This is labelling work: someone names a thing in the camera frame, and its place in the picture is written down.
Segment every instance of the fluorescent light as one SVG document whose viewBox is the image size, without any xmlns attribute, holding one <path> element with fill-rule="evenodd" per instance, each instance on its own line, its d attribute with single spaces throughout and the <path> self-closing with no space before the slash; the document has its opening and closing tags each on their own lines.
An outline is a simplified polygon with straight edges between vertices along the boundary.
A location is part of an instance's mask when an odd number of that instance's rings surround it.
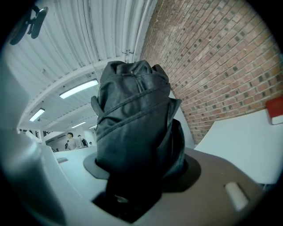
<svg viewBox="0 0 283 226">
<path fill-rule="evenodd" d="M 34 120 L 36 120 L 42 113 L 44 113 L 45 112 L 45 110 L 43 109 L 43 108 L 40 108 L 38 111 L 37 111 L 37 113 L 35 113 L 34 114 L 34 116 L 33 117 L 31 117 L 30 118 L 30 121 L 34 121 Z"/>
<path fill-rule="evenodd" d="M 75 94 L 77 92 L 85 90 L 85 89 L 87 89 L 89 87 L 96 86 L 97 84 L 98 84 L 97 80 L 94 79 L 94 80 L 88 81 L 86 83 L 80 84 L 80 85 L 78 85 L 78 86 L 76 86 L 76 87 L 74 87 L 74 88 L 72 88 L 72 89 L 70 89 L 70 90 L 60 94 L 59 96 L 62 99 L 65 99 L 65 98 L 67 98 L 67 97 L 69 97 L 69 96 L 71 96 L 71 95 L 73 95 L 73 94 Z"/>
<path fill-rule="evenodd" d="M 80 124 L 78 124 L 78 125 L 74 125 L 72 128 L 75 128 L 75 127 L 77 127 L 77 126 L 79 126 L 79 125 L 82 125 L 82 124 L 84 124 L 85 122 L 81 122 Z"/>
</svg>

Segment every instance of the ceiling beam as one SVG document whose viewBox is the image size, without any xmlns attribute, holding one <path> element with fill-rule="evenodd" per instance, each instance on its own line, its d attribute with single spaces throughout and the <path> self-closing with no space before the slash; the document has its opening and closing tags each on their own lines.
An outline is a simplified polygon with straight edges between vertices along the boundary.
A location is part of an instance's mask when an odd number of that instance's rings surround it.
<svg viewBox="0 0 283 226">
<path fill-rule="evenodd" d="M 115 61 L 115 60 L 122 60 L 122 57 L 116 57 L 116 58 L 110 58 L 107 60 L 102 60 L 102 61 L 98 61 L 95 62 L 93 64 L 84 66 L 82 68 L 79 68 L 65 76 L 63 76 L 62 78 L 60 78 L 59 80 L 57 80 L 56 82 L 54 82 L 53 84 L 51 84 L 49 87 L 47 87 L 41 94 L 39 94 L 24 110 L 24 112 L 22 113 L 22 116 L 19 120 L 19 124 L 18 127 L 20 128 L 21 123 L 23 122 L 23 120 L 29 116 L 30 112 L 41 102 L 43 101 L 49 94 L 53 93 L 55 90 L 57 90 L 58 88 L 60 88 L 61 86 L 65 85 L 68 82 L 73 81 L 74 79 L 77 79 L 85 74 L 91 73 L 95 70 L 98 69 L 104 69 L 107 65 L 108 62 L 110 61 Z"/>
<path fill-rule="evenodd" d="M 86 105 L 83 105 L 82 107 L 79 107 L 63 116 L 61 116 L 60 118 L 58 118 L 56 121 L 53 121 L 51 123 L 49 123 L 45 129 L 48 131 L 48 129 L 50 129 L 51 127 L 55 126 L 57 123 L 59 122 L 62 122 L 63 120 L 66 120 L 67 118 L 71 117 L 71 116 L 74 116 L 82 111 L 85 111 L 85 110 L 88 110 L 88 109 L 91 109 L 92 106 L 90 103 L 86 104 Z"/>
</svg>

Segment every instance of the brick wall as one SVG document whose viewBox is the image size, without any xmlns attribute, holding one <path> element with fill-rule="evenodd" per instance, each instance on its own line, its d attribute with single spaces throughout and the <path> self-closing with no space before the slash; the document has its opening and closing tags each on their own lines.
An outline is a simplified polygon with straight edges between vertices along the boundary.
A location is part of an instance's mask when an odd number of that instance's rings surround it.
<svg viewBox="0 0 283 226">
<path fill-rule="evenodd" d="M 264 109 L 283 94 L 279 48 L 241 0 L 159 0 L 141 59 L 169 76 L 195 144 L 214 121 Z"/>
</svg>

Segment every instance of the person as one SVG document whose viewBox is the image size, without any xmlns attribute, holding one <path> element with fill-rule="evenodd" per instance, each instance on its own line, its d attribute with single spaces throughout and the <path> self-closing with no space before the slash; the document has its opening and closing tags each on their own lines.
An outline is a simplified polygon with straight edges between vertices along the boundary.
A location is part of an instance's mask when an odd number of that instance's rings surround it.
<svg viewBox="0 0 283 226">
<path fill-rule="evenodd" d="M 79 140 L 73 138 L 73 136 L 74 136 L 73 133 L 68 132 L 67 137 L 68 137 L 68 139 L 69 139 L 69 142 L 68 142 L 68 149 L 69 149 L 69 150 L 74 150 L 74 149 L 80 147 L 80 142 L 79 142 Z"/>
<path fill-rule="evenodd" d="M 68 149 L 68 146 L 69 146 L 69 141 L 67 140 L 67 143 L 65 143 L 65 149 Z"/>
<path fill-rule="evenodd" d="M 81 135 L 78 135 L 78 139 L 80 139 L 81 147 L 88 146 L 87 141 Z"/>
</svg>

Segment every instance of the red object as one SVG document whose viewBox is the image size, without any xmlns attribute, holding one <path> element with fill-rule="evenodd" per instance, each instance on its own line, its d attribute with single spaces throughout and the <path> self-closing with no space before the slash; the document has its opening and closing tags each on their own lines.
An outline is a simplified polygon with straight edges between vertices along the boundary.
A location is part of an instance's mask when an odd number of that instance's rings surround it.
<svg viewBox="0 0 283 226">
<path fill-rule="evenodd" d="M 283 97 L 267 101 L 266 107 L 273 125 L 283 123 Z"/>
</svg>

